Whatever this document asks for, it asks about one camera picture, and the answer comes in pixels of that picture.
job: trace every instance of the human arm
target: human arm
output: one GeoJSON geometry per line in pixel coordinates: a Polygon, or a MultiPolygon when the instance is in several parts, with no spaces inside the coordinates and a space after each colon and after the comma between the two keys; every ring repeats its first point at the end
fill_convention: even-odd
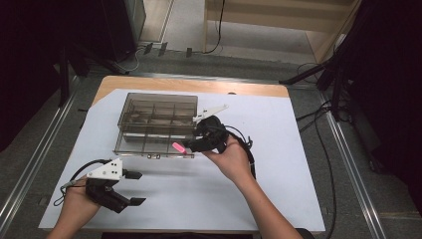
{"type": "Polygon", "coordinates": [[[223,153],[204,151],[203,154],[239,188],[263,238],[302,238],[261,189],[251,173],[245,150],[233,136],[228,137],[227,147],[223,153]]]}
{"type": "Polygon", "coordinates": [[[68,187],[65,201],[56,226],[48,239],[72,238],[99,211],[100,206],[85,194],[86,179],[78,180],[76,187],[68,187]]]}

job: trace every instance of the white paper sheet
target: white paper sheet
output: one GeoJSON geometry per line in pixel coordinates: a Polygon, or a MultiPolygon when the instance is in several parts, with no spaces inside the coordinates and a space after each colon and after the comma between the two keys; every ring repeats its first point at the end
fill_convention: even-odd
{"type": "MultiPolygon", "coordinates": [[[[253,140],[257,180],[276,207],[298,228],[324,231],[314,184],[289,98],[187,92],[115,90],[97,102],[87,115],[72,155],[56,186],[40,228],[53,228],[61,206],[59,187],[85,163],[116,158],[117,122],[127,93],[198,96],[198,112],[229,105],[217,117],[253,140]]],[[[114,190],[145,197],[140,206],[120,214],[102,208],[85,228],[110,230],[257,231],[245,199],[208,158],[123,157],[123,167],[138,170],[140,180],[122,179],[114,190]]],[[[96,168],[87,168],[85,173],[96,168]]]]}

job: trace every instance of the table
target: table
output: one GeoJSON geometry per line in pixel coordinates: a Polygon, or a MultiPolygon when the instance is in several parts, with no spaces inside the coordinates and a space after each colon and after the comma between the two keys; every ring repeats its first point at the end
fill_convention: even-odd
{"type": "MultiPolygon", "coordinates": [[[[222,2],[205,1],[204,52],[207,21],[220,20],[222,2]]],[[[332,54],[340,35],[348,32],[359,4],[360,0],[226,0],[223,22],[305,30],[316,62],[321,63],[332,54]]]]}
{"type": "MultiPolygon", "coordinates": [[[[104,78],[40,228],[54,227],[61,210],[52,205],[55,198],[60,197],[58,188],[79,167],[96,158],[115,157],[112,150],[118,135],[116,124],[128,92],[198,96],[200,110],[227,103],[230,108],[218,117],[224,124],[251,136],[257,180],[269,198],[295,227],[313,232],[324,230],[285,87],[130,77],[104,78]],[[269,127],[276,122],[281,126],[269,127]]],[[[128,207],[120,214],[102,208],[86,229],[202,233],[256,233],[258,230],[242,194],[201,153],[195,154],[193,159],[151,160],[129,156],[123,158],[123,167],[138,170],[143,177],[123,179],[114,187],[115,191],[125,197],[146,197],[145,202],[138,207],[128,207]]]]}

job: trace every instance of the white plastic bracket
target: white plastic bracket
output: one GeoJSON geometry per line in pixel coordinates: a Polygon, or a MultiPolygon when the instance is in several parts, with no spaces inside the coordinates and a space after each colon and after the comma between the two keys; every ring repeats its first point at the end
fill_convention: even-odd
{"type": "Polygon", "coordinates": [[[214,116],[214,115],[216,115],[217,113],[222,112],[222,111],[224,111],[224,110],[226,110],[226,109],[228,109],[228,108],[229,108],[229,106],[227,106],[227,105],[223,105],[223,106],[221,106],[221,107],[215,107],[215,108],[210,108],[210,109],[204,109],[204,110],[202,111],[202,113],[200,113],[197,117],[194,117],[194,118],[193,118],[193,121],[194,121],[194,122],[199,122],[199,121],[201,121],[201,120],[205,120],[205,119],[207,119],[207,118],[209,118],[209,117],[211,117],[211,116],[214,116]]]}
{"type": "Polygon", "coordinates": [[[87,174],[88,178],[120,180],[123,174],[123,161],[117,158],[87,174]]]}

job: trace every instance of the pink object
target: pink object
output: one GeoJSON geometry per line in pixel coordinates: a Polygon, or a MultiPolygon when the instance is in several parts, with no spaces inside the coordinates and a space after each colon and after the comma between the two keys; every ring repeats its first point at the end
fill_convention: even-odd
{"type": "Polygon", "coordinates": [[[172,146],[177,150],[177,151],[179,151],[179,152],[181,152],[181,153],[183,153],[183,154],[186,154],[187,152],[186,152],[186,148],[184,148],[182,145],[180,145],[179,143],[177,143],[177,142],[174,142],[173,144],[172,144],[172,146]]]}

